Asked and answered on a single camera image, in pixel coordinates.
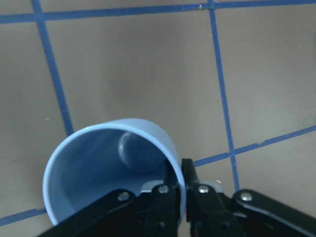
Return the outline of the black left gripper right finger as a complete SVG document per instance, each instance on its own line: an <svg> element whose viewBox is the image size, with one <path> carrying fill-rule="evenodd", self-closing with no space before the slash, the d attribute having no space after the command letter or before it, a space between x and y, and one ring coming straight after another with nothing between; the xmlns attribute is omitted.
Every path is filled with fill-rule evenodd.
<svg viewBox="0 0 316 237"><path fill-rule="evenodd" d="M191 159L182 160L187 222L193 237L314 237L316 220L251 189L227 197L217 184L198 179Z"/></svg>

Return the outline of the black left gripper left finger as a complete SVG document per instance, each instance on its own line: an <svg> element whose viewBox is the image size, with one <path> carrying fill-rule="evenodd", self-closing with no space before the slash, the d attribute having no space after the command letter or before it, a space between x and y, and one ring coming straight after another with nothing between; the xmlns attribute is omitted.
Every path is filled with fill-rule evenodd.
<svg viewBox="0 0 316 237"><path fill-rule="evenodd" d="M164 180L150 192L136 196L118 189L101 197L43 237L175 237L180 215L180 191L171 164Z"/></svg>

